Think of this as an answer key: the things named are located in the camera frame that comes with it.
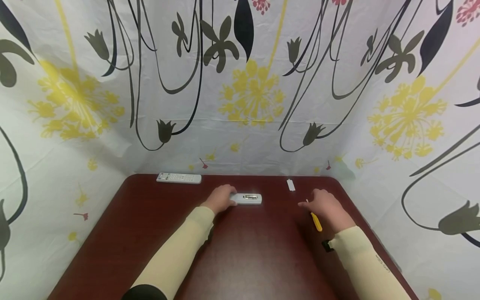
wooden table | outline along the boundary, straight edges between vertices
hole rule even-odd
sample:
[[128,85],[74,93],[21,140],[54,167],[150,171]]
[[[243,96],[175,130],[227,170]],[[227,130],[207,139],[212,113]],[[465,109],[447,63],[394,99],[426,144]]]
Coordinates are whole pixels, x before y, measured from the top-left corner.
[[175,299],[358,299],[335,252],[321,241],[297,202],[313,188],[333,193],[366,232],[392,272],[416,299],[341,185],[328,177],[203,176],[199,185],[158,183],[156,175],[128,177],[103,213],[49,300],[119,300],[157,249],[218,185],[260,193],[261,205],[242,205],[218,216]]

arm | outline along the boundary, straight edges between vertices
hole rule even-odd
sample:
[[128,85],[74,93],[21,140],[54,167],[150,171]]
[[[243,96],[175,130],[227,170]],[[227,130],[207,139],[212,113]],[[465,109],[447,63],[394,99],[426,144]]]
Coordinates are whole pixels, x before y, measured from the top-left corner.
[[335,233],[329,245],[335,249],[362,300],[409,300],[410,297],[373,249],[338,200],[325,190],[313,190],[314,201],[299,203],[323,217]]
[[220,186],[195,208],[149,261],[122,300],[172,300],[198,249],[208,239],[214,217],[236,205],[229,198],[231,192],[236,192],[234,187]]

small white object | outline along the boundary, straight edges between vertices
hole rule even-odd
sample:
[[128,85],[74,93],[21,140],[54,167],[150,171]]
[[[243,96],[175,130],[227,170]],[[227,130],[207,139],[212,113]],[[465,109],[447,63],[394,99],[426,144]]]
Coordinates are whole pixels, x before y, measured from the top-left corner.
[[295,186],[293,185],[293,181],[291,179],[287,180],[288,188],[294,192],[295,191]]
[[156,178],[158,182],[199,184],[202,176],[198,174],[160,173]]
[[233,200],[238,204],[261,204],[262,195],[237,193],[237,194],[231,194],[230,200]]

hand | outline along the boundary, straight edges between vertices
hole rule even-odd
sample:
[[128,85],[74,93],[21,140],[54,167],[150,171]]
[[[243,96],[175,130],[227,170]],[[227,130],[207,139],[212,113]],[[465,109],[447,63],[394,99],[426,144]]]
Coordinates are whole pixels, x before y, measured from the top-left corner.
[[312,202],[300,202],[298,205],[326,220],[334,233],[355,226],[355,222],[335,196],[319,189],[314,189],[312,193]]
[[214,214],[217,215],[230,206],[237,205],[235,201],[230,200],[231,193],[237,193],[237,190],[233,186],[229,184],[221,185],[212,191],[210,196],[208,196],[207,200],[203,202],[201,206],[210,208]]

black sleeve cuff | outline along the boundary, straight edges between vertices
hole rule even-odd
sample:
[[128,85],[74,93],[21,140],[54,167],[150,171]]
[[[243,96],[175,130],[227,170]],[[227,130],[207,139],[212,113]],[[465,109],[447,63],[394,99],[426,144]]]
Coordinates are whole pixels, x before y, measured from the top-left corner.
[[140,284],[129,289],[121,300],[167,300],[165,294],[149,284]]

